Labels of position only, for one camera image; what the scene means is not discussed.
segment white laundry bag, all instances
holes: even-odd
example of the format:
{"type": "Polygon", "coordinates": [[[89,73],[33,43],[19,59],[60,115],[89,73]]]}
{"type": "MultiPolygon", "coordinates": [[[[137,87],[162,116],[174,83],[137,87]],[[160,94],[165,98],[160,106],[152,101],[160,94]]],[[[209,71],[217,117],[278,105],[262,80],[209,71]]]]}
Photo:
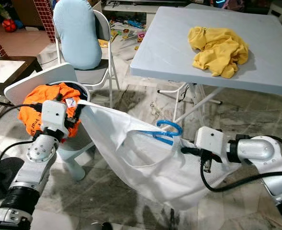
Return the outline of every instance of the white laundry bag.
{"type": "MultiPolygon", "coordinates": [[[[176,210],[189,209],[209,190],[200,177],[200,158],[182,154],[182,147],[194,147],[180,137],[173,145],[140,132],[163,131],[127,113],[102,107],[84,100],[80,119],[96,148],[117,176],[138,193],[176,210]]],[[[212,162],[205,173],[211,186],[217,186],[239,164],[225,167],[212,162]]]]}

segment yellow cloth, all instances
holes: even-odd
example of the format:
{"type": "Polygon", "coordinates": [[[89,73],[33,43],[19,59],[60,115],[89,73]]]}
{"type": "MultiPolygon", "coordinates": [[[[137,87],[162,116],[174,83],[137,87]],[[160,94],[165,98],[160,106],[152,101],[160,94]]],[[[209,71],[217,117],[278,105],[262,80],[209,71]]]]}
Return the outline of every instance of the yellow cloth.
{"type": "Polygon", "coordinates": [[[189,43],[200,52],[193,66],[209,69],[212,76],[231,78],[238,64],[248,59],[248,45],[234,31],[227,28],[204,28],[196,26],[189,32],[189,43]]]}

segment white plastic chair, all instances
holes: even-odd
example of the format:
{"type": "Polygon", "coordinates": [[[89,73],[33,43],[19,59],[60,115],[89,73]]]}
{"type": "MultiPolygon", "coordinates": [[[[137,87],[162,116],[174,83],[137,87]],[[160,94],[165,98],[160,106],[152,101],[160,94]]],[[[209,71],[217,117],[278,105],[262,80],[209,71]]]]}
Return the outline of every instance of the white plastic chair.
{"type": "MultiPolygon", "coordinates": [[[[4,94],[13,104],[22,104],[25,97],[35,89],[35,87],[58,82],[77,83],[87,94],[87,101],[90,101],[88,89],[77,82],[74,68],[68,63],[45,69],[24,78],[5,88],[4,94]]],[[[66,163],[70,174],[76,181],[84,178],[85,171],[74,159],[92,146],[94,146],[94,143],[82,124],[79,125],[77,135],[74,138],[68,138],[64,143],[60,143],[59,145],[57,153],[66,163]]]]}
{"type": "MultiPolygon", "coordinates": [[[[90,91],[101,89],[105,85],[107,79],[109,79],[110,108],[113,108],[112,80],[116,81],[116,86],[118,90],[120,90],[120,86],[118,83],[113,55],[111,51],[111,29],[107,18],[101,12],[94,10],[94,14],[97,38],[108,41],[108,59],[102,59],[99,66],[94,69],[76,69],[75,72],[78,82],[85,85],[90,91]]],[[[61,54],[59,45],[60,36],[56,31],[56,27],[55,36],[58,62],[59,64],[61,64],[61,54]]]]}

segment light blue cushion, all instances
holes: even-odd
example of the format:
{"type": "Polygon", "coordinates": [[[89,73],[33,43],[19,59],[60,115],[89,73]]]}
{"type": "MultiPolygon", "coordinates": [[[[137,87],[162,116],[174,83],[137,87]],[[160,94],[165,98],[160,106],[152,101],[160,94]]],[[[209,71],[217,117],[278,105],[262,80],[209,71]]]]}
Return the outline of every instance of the light blue cushion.
{"type": "Polygon", "coordinates": [[[54,24],[60,35],[66,62],[76,69],[92,69],[99,65],[99,46],[95,15],[87,0],[61,0],[54,9],[54,24]]]}

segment marble floor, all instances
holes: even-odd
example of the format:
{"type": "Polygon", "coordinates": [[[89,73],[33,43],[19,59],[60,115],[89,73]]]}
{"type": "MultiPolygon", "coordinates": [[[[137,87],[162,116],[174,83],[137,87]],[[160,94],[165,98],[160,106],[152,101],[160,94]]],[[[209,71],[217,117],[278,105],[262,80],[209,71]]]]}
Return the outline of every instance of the marble floor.
{"type": "MultiPolygon", "coordinates": [[[[114,86],[115,108],[151,124],[172,119],[174,98],[158,94],[157,89],[175,89],[180,82],[168,82],[131,76],[129,64],[136,41],[113,42],[114,62],[121,90],[114,86]]],[[[53,44],[38,56],[44,69],[57,64],[53,44]]],[[[214,87],[206,86],[206,93],[214,87]]],[[[104,103],[108,87],[92,93],[92,102],[104,103]]],[[[226,134],[276,135],[282,138],[282,96],[245,90],[225,89],[215,99],[222,105],[206,105],[206,124],[226,134]]],[[[191,108],[187,94],[179,104],[178,116],[191,108]]],[[[0,123],[0,152],[8,145],[29,140],[17,111],[0,123]]],[[[183,137],[193,140],[200,124],[193,115],[180,123],[183,137]]],[[[7,156],[25,158],[26,146],[14,147],[7,156]]],[[[36,206],[32,229],[87,230],[93,221],[109,221],[115,230],[167,230],[170,208],[150,201],[125,185],[109,168],[96,149],[81,154],[77,161],[86,177],[74,182],[60,158],[52,166],[49,182],[36,206]]],[[[224,184],[257,173],[254,167],[242,167],[229,175],[224,184]]],[[[175,211],[178,230],[282,230],[282,217],[259,182],[223,193],[208,193],[197,206],[175,211]]]]}

